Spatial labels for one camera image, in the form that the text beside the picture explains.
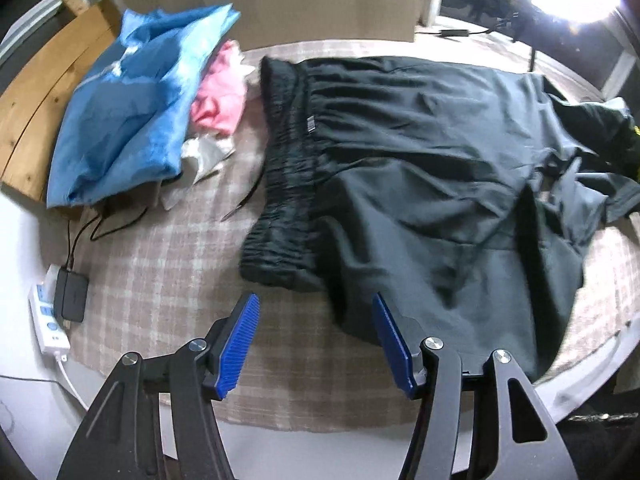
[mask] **silver bolt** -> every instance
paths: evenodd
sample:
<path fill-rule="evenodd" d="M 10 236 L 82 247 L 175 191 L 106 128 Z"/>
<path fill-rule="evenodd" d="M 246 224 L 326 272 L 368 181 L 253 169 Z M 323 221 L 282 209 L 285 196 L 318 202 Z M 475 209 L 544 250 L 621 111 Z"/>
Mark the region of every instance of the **silver bolt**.
<path fill-rule="evenodd" d="M 138 354 L 135 352 L 127 352 L 122 356 L 122 364 L 125 366 L 131 366 L 138 362 Z"/>
<path fill-rule="evenodd" d="M 503 365 L 507 364 L 511 361 L 511 354 L 506 350 L 496 350 L 495 357 L 500 361 Z"/>
<path fill-rule="evenodd" d="M 194 339 L 189 342 L 189 350 L 192 352 L 202 352 L 207 347 L 207 342 L 204 339 Z"/>
<path fill-rule="evenodd" d="M 427 348 L 431 348 L 431 350 L 440 350 L 444 346 L 444 343 L 442 342 L 442 339 L 437 337 L 428 337 L 424 340 L 424 345 Z"/>

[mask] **blue garment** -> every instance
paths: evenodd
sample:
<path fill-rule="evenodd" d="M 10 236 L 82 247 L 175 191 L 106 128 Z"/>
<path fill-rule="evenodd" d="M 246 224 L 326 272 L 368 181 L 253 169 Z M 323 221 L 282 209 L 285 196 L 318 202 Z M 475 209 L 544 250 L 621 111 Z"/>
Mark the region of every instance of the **blue garment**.
<path fill-rule="evenodd" d="M 51 161 L 47 207 L 91 205 L 180 173 L 200 73 L 240 13 L 127 10 L 118 39 L 74 91 Z"/>

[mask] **power strip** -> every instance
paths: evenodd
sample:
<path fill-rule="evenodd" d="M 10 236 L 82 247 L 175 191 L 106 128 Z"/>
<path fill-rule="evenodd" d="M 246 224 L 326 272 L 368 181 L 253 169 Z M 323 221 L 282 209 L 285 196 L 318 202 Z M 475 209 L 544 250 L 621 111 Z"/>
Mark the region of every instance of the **power strip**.
<path fill-rule="evenodd" d="M 43 285 L 31 287 L 29 304 L 31 305 L 31 317 L 33 317 L 33 326 L 36 329 L 40 351 L 43 354 L 61 356 L 63 361 L 66 361 L 71 345 L 65 331 L 53 314 L 53 304 L 44 299 Z"/>

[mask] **plaid tablecloth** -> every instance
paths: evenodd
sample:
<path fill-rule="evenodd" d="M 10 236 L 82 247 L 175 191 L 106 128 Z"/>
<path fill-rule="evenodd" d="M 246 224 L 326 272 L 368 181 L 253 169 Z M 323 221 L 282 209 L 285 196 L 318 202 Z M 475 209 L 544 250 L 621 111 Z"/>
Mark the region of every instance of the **plaid tablecloth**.
<path fill-rule="evenodd" d="M 527 69 L 526 60 L 471 38 L 314 41 L 248 52 L 246 62 L 258 65 L 265 54 L 292 61 L 398 55 Z M 597 98 L 561 74 L 543 71 L 576 100 Z M 134 227 L 95 243 L 81 238 L 76 270 L 89 276 L 90 286 L 84 323 L 71 331 L 73 357 L 108 374 L 124 352 L 147 357 L 174 352 L 204 336 L 248 289 L 260 295 L 260 325 L 238 387 L 215 405 L 220 420 L 311 431 L 414 421 L 417 405 L 394 386 L 382 350 L 343 334 L 322 294 L 296 294 L 239 277 L 239 250 L 262 209 L 262 191 L 232 219 L 220 219 L 255 181 L 266 135 L 257 98 L 248 103 L 235 134 L 237 152 L 219 175 L 197 184 L 169 212 L 150 211 Z M 542 380 L 598 349 L 640 309 L 639 233 L 636 216 L 635 228 L 625 220 L 596 234 L 564 343 Z"/>

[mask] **red fabric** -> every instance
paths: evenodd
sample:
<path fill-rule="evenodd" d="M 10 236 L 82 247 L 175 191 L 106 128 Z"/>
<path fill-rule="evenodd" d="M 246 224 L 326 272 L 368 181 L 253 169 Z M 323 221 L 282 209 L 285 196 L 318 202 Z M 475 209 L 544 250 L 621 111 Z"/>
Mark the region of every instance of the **red fabric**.
<path fill-rule="evenodd" d="M 238 46 L 227 41 L 202 79 L 191 104 L 191 121 L 200 127 L 231 135 L 240 122 L 246 86 L 240 66 Z"/>

